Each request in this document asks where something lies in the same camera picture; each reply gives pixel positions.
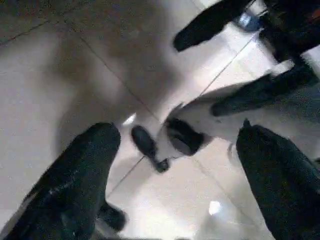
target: tiled floor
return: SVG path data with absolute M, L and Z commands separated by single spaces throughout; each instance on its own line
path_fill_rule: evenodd
M 229 25 L 178 54 L 172 39 L 203 9 L 197 0 L 41 6 L 0 16 L 0 227 L 74 136 L 108 121 L 122 136 L 106 193 L 128 213 L 122 236 L 272 239 L 226 141 L 158 175 L 129 135 L 135 124 L 156 134 L 179 103 L 262 75 L 273 62 L 255 36 Z

